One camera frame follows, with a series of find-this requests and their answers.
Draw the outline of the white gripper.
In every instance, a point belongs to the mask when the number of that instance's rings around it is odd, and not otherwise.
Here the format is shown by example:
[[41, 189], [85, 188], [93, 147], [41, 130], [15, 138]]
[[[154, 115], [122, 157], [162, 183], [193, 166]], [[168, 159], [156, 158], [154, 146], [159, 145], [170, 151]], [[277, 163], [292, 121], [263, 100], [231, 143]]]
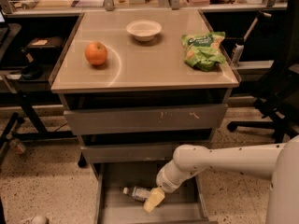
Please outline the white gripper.
[[199, 173], [197, 168], [182, 170], [174, 160], [168, 162], [157, 174], [156, 184], [158, 188], [151, 190], [148, 199], [143, 204], [143, 209], [150, 213], [164, 200], [164, 193], [172, 193], [186, 180], [195, 177]]

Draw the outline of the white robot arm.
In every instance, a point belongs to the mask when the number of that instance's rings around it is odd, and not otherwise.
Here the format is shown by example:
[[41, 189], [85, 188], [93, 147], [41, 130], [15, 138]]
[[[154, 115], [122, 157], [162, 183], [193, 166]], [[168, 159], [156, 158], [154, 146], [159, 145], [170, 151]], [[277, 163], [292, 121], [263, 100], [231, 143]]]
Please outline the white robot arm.
[[151, 212], [164, 195], [206, 169], [237, 172], [270, 181], [265, 224], [299, 224], [299, 136], [286, 143], [208, 149], [181, 145], [156, 176], [143, 208]]

